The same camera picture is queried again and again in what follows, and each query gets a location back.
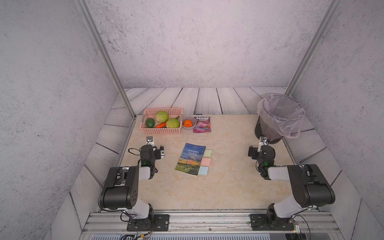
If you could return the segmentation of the Animal Farm paperback book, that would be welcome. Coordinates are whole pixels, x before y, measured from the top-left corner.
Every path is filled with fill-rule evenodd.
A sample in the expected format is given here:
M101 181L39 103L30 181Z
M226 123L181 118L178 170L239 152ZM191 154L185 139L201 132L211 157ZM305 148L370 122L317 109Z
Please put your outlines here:
M197 176L206 147L186 143L177 162L176 171Z

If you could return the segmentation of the green sticky note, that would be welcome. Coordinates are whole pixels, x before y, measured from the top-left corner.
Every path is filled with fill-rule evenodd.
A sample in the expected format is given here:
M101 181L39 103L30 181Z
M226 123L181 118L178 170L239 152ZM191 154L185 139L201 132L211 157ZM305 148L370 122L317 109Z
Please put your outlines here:
M204 158L211 158L212 150L205 150L204 152Z

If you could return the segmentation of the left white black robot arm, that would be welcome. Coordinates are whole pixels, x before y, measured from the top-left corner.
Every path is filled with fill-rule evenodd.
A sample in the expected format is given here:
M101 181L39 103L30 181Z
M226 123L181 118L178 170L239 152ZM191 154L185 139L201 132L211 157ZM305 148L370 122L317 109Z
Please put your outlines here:
M147 137L139 156L135 166L110 168L100 191L99 207L106 212L121 212L140 224L152 224L153 207L139 198L139 182L152 179L158 172L156 161L165 156L164 147L157 148L153 137Z

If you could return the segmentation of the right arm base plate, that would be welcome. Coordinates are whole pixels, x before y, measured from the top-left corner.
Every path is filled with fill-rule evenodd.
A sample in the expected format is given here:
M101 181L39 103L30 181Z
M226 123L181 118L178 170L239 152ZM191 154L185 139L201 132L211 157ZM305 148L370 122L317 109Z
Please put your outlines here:
M291 219L281 219L267 214L250 214L253 231L293 231L295 225Z

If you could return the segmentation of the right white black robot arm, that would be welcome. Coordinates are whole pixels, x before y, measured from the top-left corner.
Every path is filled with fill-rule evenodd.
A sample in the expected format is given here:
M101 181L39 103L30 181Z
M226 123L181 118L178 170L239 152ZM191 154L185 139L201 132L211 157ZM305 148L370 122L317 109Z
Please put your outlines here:
M257 171L264 180L286 181L291 184L292 194L268 207L267 223L286 222L309 208L335 202L336 195L317 165L276 166L275 149L267 140L261 140L258 147L250 146L248 156L257 161Z

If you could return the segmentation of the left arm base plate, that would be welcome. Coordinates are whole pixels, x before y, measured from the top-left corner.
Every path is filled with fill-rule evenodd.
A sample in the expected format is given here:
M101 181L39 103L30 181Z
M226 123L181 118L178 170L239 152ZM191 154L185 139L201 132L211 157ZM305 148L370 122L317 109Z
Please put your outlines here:
M169 230L170 215L149 215L146 219L130 218L127 225L128 232L167 232Z

